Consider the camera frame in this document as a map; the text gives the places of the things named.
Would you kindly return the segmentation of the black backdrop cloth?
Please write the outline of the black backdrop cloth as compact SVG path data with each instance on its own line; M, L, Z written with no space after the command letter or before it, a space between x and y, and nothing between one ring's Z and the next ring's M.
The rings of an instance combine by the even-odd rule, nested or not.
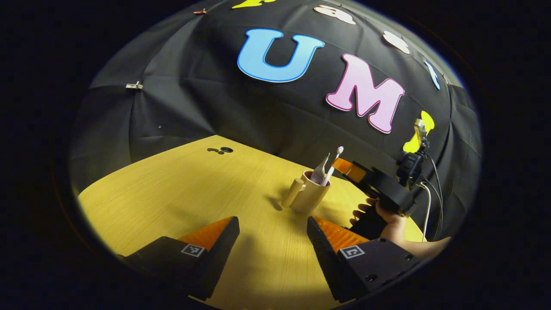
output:
M127 90L140 81L143 90ZM138 35L96 75L74 124L69 175L106 175L213 135L307 167L344 156L388 175L427 112L439 185L427 235L474 204L482 138L470 94L410 31L352 1L205 0Z

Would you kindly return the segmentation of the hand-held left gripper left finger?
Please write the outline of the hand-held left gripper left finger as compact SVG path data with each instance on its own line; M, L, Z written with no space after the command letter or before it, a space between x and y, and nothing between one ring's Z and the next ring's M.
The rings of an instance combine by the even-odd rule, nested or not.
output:
M205 301L212 296L239 234L239 220L230 216L177 239L159 237L118 258L160 285Z

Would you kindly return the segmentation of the white toothpaste tube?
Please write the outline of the white toothpaste tube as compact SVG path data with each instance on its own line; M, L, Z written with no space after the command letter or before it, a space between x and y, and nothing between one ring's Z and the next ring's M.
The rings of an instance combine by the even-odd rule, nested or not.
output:
M329 159L329 156L330 153L327 153L321 163L317 167L315 167L315 169L311 173L310 181L318 185L322 184L323 179L325 178L325 165Z

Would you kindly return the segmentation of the wooden desktop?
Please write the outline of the wooden desktop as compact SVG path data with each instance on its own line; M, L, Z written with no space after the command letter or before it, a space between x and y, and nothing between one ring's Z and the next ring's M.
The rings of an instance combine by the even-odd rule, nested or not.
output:
M106 245L130 255L236 216L240 234L206 304L221 310L329 310L307 214L280 201L307 167L210 136L123 167L78 196Z

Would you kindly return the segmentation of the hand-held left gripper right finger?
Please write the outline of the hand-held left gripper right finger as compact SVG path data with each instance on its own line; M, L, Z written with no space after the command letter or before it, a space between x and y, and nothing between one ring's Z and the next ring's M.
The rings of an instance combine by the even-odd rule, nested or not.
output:
M307 235L335 300L359 299L400 280L421 260L384 238L368 240L309 216Z

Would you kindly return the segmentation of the beige cup with handle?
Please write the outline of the beige cup with handle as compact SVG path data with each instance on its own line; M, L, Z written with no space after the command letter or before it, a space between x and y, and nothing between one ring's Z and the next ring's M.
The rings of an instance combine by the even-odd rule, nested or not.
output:
M330 181L326 185L313 182L310 177L313 171L305 170L300 178L295 178L281 200L282 208L291 208L299 214L310 214L322 202L331 188Z

